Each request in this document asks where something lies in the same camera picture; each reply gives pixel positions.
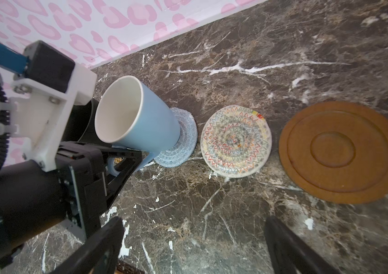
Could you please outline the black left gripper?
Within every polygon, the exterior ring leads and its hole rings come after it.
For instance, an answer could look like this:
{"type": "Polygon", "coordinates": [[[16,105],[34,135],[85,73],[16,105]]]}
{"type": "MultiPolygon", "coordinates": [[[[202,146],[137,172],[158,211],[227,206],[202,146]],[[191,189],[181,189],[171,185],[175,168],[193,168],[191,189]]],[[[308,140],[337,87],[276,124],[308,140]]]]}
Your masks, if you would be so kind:
{"type": "Polygon", "coordinates": [[[89,239],[142,160],[138,150],[63,142],[53,171],[43,171],[34,161],[3,168],[0,266],[11,264],[29,239],[59,223],[89,239]]]}

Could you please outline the light blue ceramic mug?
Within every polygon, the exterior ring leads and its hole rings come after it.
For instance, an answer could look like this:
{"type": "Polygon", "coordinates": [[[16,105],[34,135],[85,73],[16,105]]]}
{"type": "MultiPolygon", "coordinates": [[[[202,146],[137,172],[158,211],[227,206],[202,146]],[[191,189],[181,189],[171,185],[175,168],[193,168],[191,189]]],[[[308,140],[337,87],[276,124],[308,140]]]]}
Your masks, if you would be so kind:
{"type": "Polygon", "coordinates": [[[103,94],[95,114],[98,138],[115,147],[147,152],[138,170],[174,147],[180,125],[172,110],[134,76],[123,76],[103,94]]]}

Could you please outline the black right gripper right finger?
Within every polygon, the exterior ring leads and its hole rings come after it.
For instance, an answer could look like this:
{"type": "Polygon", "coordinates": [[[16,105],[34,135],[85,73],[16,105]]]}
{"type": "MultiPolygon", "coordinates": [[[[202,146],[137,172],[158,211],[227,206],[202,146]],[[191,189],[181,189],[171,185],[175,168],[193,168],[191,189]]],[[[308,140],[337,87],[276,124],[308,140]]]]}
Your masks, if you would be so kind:
{"type": "Polygon", "coordinates": [[[276,274],[339,272],[275,216],[266,218],[264,235],[276,274]]]}

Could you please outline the black ceramic mug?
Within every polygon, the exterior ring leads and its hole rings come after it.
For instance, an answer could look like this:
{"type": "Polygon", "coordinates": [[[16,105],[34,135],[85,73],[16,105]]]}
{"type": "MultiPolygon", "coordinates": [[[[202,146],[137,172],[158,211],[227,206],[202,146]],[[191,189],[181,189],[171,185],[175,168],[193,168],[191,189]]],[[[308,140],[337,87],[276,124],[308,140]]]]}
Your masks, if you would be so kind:
{"type": "Polygon", "coordinates": [[[98,104],[99,102],[92,98],[84,106],[73,106],[61,139],[62,142],[81,142],[111,147],[109,143],[101,141],[95,131],[95,114],[98,104]]]}

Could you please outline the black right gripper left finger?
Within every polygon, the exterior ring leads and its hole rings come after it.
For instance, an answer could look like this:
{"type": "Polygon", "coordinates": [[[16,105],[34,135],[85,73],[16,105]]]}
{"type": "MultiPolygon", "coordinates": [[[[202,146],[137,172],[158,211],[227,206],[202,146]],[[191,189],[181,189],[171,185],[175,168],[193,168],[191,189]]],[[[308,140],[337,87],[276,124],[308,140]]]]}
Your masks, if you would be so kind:
{"type": "Polygon", "coordinates": [[[124,236],[123,220],[112,218],[67,258],[54,274],[113,274],[124,236]]]}

